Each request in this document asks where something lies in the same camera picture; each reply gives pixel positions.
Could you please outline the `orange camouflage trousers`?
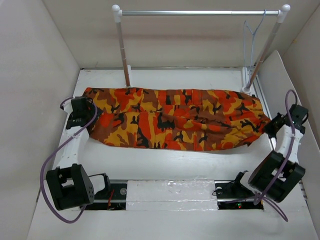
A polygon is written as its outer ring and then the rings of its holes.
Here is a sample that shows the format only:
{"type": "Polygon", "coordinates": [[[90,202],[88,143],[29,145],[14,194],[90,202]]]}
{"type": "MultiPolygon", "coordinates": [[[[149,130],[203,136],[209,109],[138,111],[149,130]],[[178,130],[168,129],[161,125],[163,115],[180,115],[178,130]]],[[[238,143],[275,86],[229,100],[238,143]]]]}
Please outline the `orange camouflage trousers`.
{"type": "Polygon", "coordinates": [[[219,89],[92,88],[92,139],[124,148],[209,152],[251,145],[270,122],[257,97],[219,89]]]}

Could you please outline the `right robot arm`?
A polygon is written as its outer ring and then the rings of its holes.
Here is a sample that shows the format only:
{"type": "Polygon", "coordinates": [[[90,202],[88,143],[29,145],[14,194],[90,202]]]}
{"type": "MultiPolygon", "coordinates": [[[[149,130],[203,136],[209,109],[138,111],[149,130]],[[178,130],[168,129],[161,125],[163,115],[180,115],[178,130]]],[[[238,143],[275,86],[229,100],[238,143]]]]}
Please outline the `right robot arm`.
{"type": "Polygon", "coordinates": [[[224,188],[224,193],[229,190],[231,199],[280,203],[305,175],[305,168],[298,163],[298,147],[306,131],[304,123],[309,111],[297,103],[287,106],[286,110],[285,115],[278,113],[263,128],[269,138],[276,139],[275,149],[252,172],[247,182],[242,179],[245,173],[239,172],[224,188]]]}

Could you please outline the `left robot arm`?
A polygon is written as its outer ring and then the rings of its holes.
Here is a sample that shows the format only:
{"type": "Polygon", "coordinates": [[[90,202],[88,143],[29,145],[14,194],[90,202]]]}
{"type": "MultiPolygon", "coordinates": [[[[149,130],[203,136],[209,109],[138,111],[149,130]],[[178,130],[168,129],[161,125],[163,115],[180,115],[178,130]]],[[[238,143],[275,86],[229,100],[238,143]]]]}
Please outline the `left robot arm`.
{"type": "Polygon", "coordinates": [[[55,208],[58,211],[90,205],[97,197],[107,198],[113,192],[106,173],[100,173],[102,181],[93,185],[80,158],[89,139],[94,123],[102,113],[91,98],[72,97],[60,106],[68,119],[65,126],[67,143],[55,169],[46,173],[46,181],[55,208]]]}

